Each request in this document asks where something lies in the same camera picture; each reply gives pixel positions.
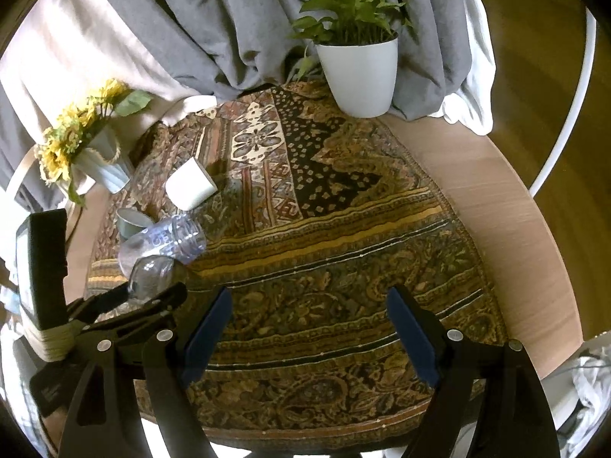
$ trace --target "overturned cup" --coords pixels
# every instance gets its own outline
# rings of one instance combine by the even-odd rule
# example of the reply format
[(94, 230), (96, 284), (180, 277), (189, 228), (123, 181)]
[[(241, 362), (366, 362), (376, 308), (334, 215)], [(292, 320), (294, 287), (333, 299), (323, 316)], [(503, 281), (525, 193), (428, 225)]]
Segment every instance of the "overturned cup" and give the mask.
[(153, 224), (155, 224), (155, 221), (152, 218), (134, 208), (117, 210), (117, 229), (123, 239), (129, 239)]
[(206, 169), (193, 157), (178, 167), (166, 181), (167, 197), (185, 212), (201, 205), (217, 190)]

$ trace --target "paisley tablecloth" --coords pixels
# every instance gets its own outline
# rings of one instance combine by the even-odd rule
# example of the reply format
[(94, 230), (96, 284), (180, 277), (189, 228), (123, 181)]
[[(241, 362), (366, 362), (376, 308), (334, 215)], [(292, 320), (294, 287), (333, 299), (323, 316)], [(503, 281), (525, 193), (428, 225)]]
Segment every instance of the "paisley tablecloth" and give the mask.
[[(230, 286), (234, 302), (209, 369), (188, 389), (213, 442), (314, 453), (414, 429), (432, 391), (387, 319), (393, 284), (448, 328), (506, 340), (493, 284), (435, 182), (381, 121), (344, 115), (324, 84), (273, 87), (158, 124), (148, 142), (111, 200), (89, 294), (123, 280), (116, 209), (174, 214), (164, 182), (197, 157), (219, 192), (191, 212), (209, 239), (191, 268), (203, 290)], [(204, 294), (191, 292), (176, 317)]]

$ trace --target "white cup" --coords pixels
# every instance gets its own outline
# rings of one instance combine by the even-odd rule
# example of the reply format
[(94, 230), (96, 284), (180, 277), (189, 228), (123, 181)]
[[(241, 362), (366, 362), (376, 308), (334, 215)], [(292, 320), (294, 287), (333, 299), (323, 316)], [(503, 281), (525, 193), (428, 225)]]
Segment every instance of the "white cup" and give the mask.
[(201, 205), (218, 191), (215, 182), (195, 158), (191, 157), (166, 181), (166, 194), (180, 210), (189, 211)]

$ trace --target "white flower pot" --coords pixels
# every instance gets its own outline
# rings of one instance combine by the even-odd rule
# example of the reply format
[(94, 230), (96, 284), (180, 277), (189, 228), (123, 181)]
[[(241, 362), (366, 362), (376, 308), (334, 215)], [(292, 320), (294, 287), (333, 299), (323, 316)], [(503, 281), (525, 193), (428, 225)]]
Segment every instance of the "white flower pot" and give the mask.
[(395, 91), (397, 39), (364, 46), (327, 46), (316, 50), (341, 111), (369, 118), (386, 113)]
[(134, 166), (127, 153), (121, 152), (115, 163), (104, 161), (104, 159), (112, 160), (115, 156), (117, 143), (117, 138), (110, 127), (105, 127), (74, 160), (74, 164), (79, 169), (95, 182), (106, 187), (112, 194), (121, 191), (134, 174)]

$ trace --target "yellow flower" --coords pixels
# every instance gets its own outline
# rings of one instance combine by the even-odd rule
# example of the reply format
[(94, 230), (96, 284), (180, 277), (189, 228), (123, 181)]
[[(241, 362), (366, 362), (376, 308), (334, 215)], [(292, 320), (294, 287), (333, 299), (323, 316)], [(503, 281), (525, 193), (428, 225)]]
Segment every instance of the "yellow flower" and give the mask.
[(91, 125), (91, 123), (96, 119), (97, 113), (95, 111), (94, 105), (89, 105), (86, 110), (81, 112), (79, 117), (79, 122), (83, 127), (87, 127)]
[(76, 103), (76, 108), (79, 111), (83, 111), (89, 108), (89, 104), (90, 104), (90, 96), (85, 96), (83, 98), (81, 98), (80, 100), (78, 100), (78, 102)]
[(62, 146), (59, 143), (59, 141), (57, 140), (53, 140), (51, 141), (48, 145), (47, 145), (47, 149), (48, 151), (50, 151), (51, 153), (55, 154), (56, 156), (59, 155), (62, 151)]
[(45, 171), (47, 172), (47, 181), (56, 182), (61, 175), (61, 170), (56, 163), (55, 154), (45, 149), (40, 158), (40, 163), (45, 167)]
[(70, 180), (70, 164), (65, 154), (60, 153), (56, 157), (57, 168), (60, 171), (60, 175), (63, 180), (68, 182)]
[(78, 108), (71, 103), (66, 108), (63, 109), (62, 113), (57, 117), (57, 123), (64, 126), (69, 126), (75, 121), (78, 122)]
[(70, 131), (65, 140), (65, 149), (68, 153), (74, 153), (74, 150), (78, 147), (81, 142), (82, 133), (77, 131)]
[(101, 88), (93, 91), (90, 97), (94, 98), (98, 104), (112, 103), (113, 99), (127, 91), (129, 91), (127, 84), (117, 81), (117, 79), (109, 79)]
[(45, 165), (42, 163), (42, 161), (39, 163), (39, 169), (40, 169), (40, 178), (43, 181), (45, 181), (47, 185), (50, 185), (51, 182), (49, 181), (49, 178), (47, 177), (47, 171), (45, 170)]

